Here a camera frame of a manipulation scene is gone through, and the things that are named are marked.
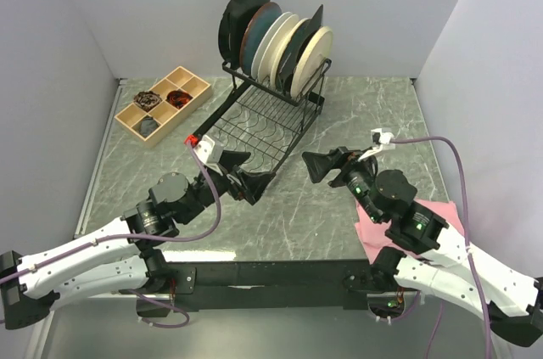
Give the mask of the white fluted plate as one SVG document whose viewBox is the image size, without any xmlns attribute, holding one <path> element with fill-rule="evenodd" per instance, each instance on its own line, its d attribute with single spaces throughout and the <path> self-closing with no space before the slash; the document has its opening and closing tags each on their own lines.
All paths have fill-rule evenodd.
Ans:
<svg viewBox="0 0 543 359">
<path fill-rule="evenodd" d="M 289 18 L 293 15 L 292 12 L 285 12 L 281 14 L 279 17 L 275 19 L 275 21 L 271 24 L 270 28 L 266 32 L 266 34 L 263 36 L 262 40 L 260 41 L 260 44 L 255 52 L 255 56 L 253 58 L 253 62 L 251 65 L 251 77 L 253 79 L 257 79 L 258 75 L 258 69 L 260 66 L 260 62 L 264 56 L 264 53 L 267 49 L 268 44 L 270 43 L 272 37 L 275 35 L 279 27 Z"/>
</svg>

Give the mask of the black square floral plate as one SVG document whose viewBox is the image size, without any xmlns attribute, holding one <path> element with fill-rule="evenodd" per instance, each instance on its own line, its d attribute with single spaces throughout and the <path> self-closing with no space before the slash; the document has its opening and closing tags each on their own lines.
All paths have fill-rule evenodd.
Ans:
<svg viewBox="0 0 543 359">
<path fill-rule="evenodd" d="M 241 43 L 249 22 L 256 11 L 270 1 L 271 0 L 247 0 L 246 2 L 239 4 L 232 13 L 232 33 L 230 38 L 231 54 L 229 62 L 233 70 L 236 70 L 240 66 L 239 56 Z"/>
</svg>

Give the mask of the round red rimmed plate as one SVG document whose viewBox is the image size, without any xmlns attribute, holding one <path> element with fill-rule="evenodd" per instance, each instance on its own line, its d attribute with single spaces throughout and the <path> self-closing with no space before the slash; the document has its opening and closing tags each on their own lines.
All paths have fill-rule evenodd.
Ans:
<svg viewBox="0 0 543 359">
<path fill-rule="evenodd" d="M 232 13 L 239 4 L 246 1 L 247 0 L 230 0 L 221 17 L 218 29 L 218 48 L 220 55 L 224 60 L 230 59 L 231 54 L 230 38 L 232 33 Z"/>
</svg>

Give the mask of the wooden compartment tray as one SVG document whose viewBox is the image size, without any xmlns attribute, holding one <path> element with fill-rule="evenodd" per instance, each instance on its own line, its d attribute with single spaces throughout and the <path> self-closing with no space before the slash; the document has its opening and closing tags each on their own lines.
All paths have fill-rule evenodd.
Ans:
<svg viewBox="0 0 543 359">
<path fill-rule="evenodd" d="M 163 101 L 149 112 L 139 109 L 131 101 L 115 115 L 115 120 L 146 148 L 152 148 L 164 139 L 213 94 L 207 81 L 181 66 L 144 91 L 158 93 Z M 159 128 L 146 138 L 138 133 L 139 125 L 145 116 L 152 116 L 160 124 Z"/>
</svg>

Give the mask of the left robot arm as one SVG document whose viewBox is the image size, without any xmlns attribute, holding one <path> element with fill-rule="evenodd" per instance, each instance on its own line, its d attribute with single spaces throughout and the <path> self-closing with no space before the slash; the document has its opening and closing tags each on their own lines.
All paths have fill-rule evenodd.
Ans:
<svg viewBox="0 0 543 359">
<path fill-rule="evenodd" d="M 145 200 L 88 235 L 34 255 L 2 254 L 2 325 L 25 328 L 97 294 L 164 290 L 174 273 L 159 245 L 183 242 L 179 225 L 211 205 L 220 208 L 223 194 L 255 204 L 276 176 L 247 172 L 241 165 L 248 158 L 247 152 L 226 151 L 214 168 L 198 160 L 200 173 L 193 181 L 178 172 L 164 174 Z"/>
</svg>

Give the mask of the grey cloth piece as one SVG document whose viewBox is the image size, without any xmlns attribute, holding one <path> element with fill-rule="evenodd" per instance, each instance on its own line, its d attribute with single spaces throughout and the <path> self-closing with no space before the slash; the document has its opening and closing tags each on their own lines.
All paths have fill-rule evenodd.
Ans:
<svg viewBox="0 0 543 359">
<path fill-rule="evenodd" d="M 138 133 L 141 137 L 150 136 L 155 130 L 159 128 L 160 124 L 152 116 L 145 116 L 138 128 Z"/>
</svg>

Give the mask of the beige front plate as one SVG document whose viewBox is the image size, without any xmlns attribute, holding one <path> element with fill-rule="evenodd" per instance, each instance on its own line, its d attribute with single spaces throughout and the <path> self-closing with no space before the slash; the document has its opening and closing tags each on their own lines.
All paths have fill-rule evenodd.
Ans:
<svg viewBox="0 0 543 359">
<path fill-rule="evenodd" d="M 332 51 L 333 30 L 329 26 L 321 27 L 310 39 L 296 65 L 290 87 L 290 95 L 297 99 L 308 87 L 306 83 L 312 78 L 318 67 L 328 58 Z"/>
</svg>

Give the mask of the cream round plate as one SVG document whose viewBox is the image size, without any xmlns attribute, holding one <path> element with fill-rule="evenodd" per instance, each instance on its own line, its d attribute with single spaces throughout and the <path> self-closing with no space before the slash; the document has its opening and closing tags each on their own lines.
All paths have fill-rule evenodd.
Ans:
<svg viewBox="0 0 543 359">
<path fill-rule="evenodd" d="M 291 37 L 292 33 L 296 30 L 299 23 L 299 16 L 297 14 L 292 14 L 285 23 L 280 27 L 279 36 L 275 39 L 275 46 L 273 48 L 273 56 L 271 58 L 271 68 L 270 68 L 270 87 L 276 89 L 276 79 L 277 79 L 277 70 L 283 52 L 285 51 L 288 45 L 288 39 Z"/>
</svg>

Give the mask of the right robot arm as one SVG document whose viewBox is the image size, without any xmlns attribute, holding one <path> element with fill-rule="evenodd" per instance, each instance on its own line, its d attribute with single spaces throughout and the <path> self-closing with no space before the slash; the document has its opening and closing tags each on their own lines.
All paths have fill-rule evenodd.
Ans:
<svg viewBox="0 0 543 359">
<path fill-rule="evenodd" d="M 304 152 L 313 183 L 332 170 L 332 188 L 346 187 L 369 219 L 385 227 L 390 246 L 371 264 L 377 287 L 417 289 L 488 321 L 505 341 L 530 347 L 542 335 L 542 280 L 504 265 L 476 246 L 441 214 L 415 199 L 417 188 L 400 170 L 379 171 L 369 149 L 338 147 L 326 154 Z"/>
</svg>

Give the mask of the brown beaded bundle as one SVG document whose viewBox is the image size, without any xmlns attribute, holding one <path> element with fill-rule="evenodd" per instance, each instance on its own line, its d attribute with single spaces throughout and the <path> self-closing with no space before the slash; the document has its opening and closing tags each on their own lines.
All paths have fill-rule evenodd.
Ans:
<svg viewBox="0 0 543 359">
<path fill-rule="evenodd" d="M 141 91 L 133 97 L 133 103 L 145 112 L 149 112 L 154 107 L 159 105 L 163 99 L 162 97 L 153 91 Z"/>
</svg>

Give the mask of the teal brown rimmed plate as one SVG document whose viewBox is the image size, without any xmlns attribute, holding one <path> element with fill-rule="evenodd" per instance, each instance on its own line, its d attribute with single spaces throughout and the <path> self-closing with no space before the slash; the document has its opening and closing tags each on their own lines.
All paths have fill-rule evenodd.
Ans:
<svg viewBox="0 0 543 359">
<path fill-rule="evenodd" d="M 251 66 L 260 42 L 282 13 L 283 11 L 277 3 L 265 3 L 256 11 L 249 22 L 242 39 L 239 56 L 239 64 L 245 75 L 251 76 Z"/>
</svg>

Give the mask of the black base bar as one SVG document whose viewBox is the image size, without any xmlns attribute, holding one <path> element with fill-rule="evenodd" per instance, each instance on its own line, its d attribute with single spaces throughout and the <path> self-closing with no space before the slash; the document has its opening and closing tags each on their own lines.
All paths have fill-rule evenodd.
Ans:
<svg viewBox="0 0 543 359">
<path fill-rule="evenodd" d="M 373 276 L 367 259 L 323 261 L 167 262 L 139 288 L 163 294 L 188 312 L 340 306 L 365 310 L 369 296 L 395 295 L 399 286 Z"/>
</svg>

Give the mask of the pink cloth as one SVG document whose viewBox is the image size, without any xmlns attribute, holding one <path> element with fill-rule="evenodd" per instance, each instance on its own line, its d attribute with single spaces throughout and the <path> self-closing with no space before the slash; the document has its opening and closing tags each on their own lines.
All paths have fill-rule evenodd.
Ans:
<svg viewBox="0 0 543 359">
<path fill-rule="evenodd" d="M 416 201 L 419 204 L 428 207 L 437 215 L 443 217 L 461 235 L 464 235 L 464 229 L 454 202 L 439 202 L 423 199 L 416 199 Z M 356 205 L 356 211 L 359 216 L 359 221 L 355 224 L 355 230 L 370 264 L 374 263 L 380 250 L 384 247 L 392 247 L 394 249 L 402 250 L 407 255 L 417 259 L 416 254 L 397 246 L 385 235 L 385 231 L 390 227 L 389 222 L 373 223 L 360 205 Z"/>
</svg>

